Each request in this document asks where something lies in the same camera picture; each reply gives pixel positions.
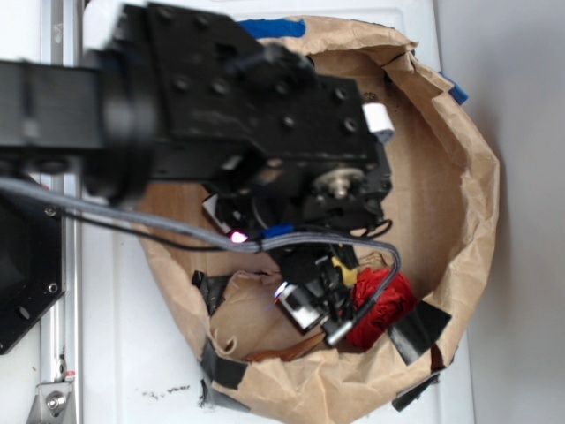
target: black metal bracket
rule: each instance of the black metal bracket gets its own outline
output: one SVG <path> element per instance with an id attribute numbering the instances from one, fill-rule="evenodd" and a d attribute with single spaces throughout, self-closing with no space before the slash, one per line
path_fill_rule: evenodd
<path id="1" fill-rule="evenodd" d="M 0 196 L 0 354 L 63 295 L 61 218 L 53 208 Z"/>

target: yellow object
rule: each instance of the yellow object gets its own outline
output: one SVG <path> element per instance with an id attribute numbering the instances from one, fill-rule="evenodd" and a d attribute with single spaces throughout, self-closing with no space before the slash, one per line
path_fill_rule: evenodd
<path id="1" fill-rule="evenodd" d="M 357 282 L 357 274 L 358 274 L 357 268 L 354 268 L 354 269 L 347 268 L 335 256 L 332 257 L 332 263 L 334 264 L 334 266 L 340 267 L 342 269 L 343 283 L 347 287 L 351 287 L 352 285 L 355 285 L 355 283 Z"/>

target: red object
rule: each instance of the red object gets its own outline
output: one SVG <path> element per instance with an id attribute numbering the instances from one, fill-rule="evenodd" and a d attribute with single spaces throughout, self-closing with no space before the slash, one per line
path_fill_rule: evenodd
<path id="1" fill-rule="evenodd" d="M 353 305 L 356 309 L 360 308 L 365 299 L 374 293 L 389 272 L 390 269 L 373 271 L 366 268 L 358 275 L 357 284 L 352 291 Z M 404 274 L 399 272 L 377 300 L 373 309 L 349 332 L 346 337 L 347 341 L 365 351 L 369 350 L 390 324 L 407 315 L 417 303 L 418 299 L 412 293 L 410 282 Z"/>

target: paper bag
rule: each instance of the paper bag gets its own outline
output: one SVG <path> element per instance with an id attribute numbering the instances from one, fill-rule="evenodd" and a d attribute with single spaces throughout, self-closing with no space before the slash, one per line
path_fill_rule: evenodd
<path id="1" fill-rule="evenodd" d="M 265 42 L 282 42 L 310 56 L 319 73 L 354 78 L 367 101 L 388 107 L 396 128 L 387 146 L 394 188 L 383 208 L 395 225 L 383 239 L 398 247 L 403 273 L 423 305 L 450 315 L 447 327 L 434 320 L 420 324 L 435 333 L 430 337 L 435 343 L 412 359 L 393 343 L 395 334 L 402 335 L 399 329 L 384 334 L 367 352 L 322 346 L 290 362 L 247 364 L 241 359 L 253 350 L 303 339 L 272 305 L 276 265 L 270 258 L 143 245 L 177 326 L 220 398 L 287 423 L 348 423 L 452 361 L 491 266 L 499 163 L 449 94 L 453 85 L 413 56 L 416 43 L 384 26 L 301 19 L 303 37 Z M 201 214 L 205 195 L 197 185 L 156 185 L 140 208 L 211 228 Z M 387 261 L 378 253 L 358 251 L 359 257 L 368 254 L 364 265 Z M 196 270 L 209 276 L 247 272 L 232 278 L 224 303 L 210 318 L 191 283 Z"/>

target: gray cable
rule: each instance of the gray cable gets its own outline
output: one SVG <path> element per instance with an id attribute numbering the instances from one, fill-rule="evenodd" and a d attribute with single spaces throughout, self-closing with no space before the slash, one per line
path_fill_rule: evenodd
<path id="1" fill-rule="evenodd" d="M 233 243 L 229 238 L 204 230 L 200 227 L 188 223 L 180 223 L 162 216 L 155 216 L 143 212 L 114 208 L 107 205 L 84 201 L 74 197 L 65 196 L 61 193 L 54 193 L 36 184 L 22 181 L 15 178 L 0 177 L 0 192 L 8 193 L 13 196 L 24 197 L 32 201 L 40 202 L 46 206 L 56 208 L 76 210 L 81 213 L 105 216 L 107 218 L 126 221 L 129 223 L 141 223 L 149 227 L 160 230 L 171 231 L 186 236 L 194 237 L 205 241 L 211 245 L 218 246 L 225 250 L 235 252 L 255 254 L 264 250 L 273 250 L 277 247 L 288 245 L 307 245 L 307 244 L 335 244 L 350 246 L 366 246 L 377 250 L 382 250 L 392 254 L 394 263 L 392 269 L 387 274 L 379 288 L 367 300 L 375 302 L 388 287 L 392 279 L 401 267 L 401 259 L 396 248 L 388 243 L 371 240 L 368 238 L 357 238 L 329 232 L 292 232 L 282 236 L 267 238 L 262 243 L 246 241 L 245 243 Z"/>

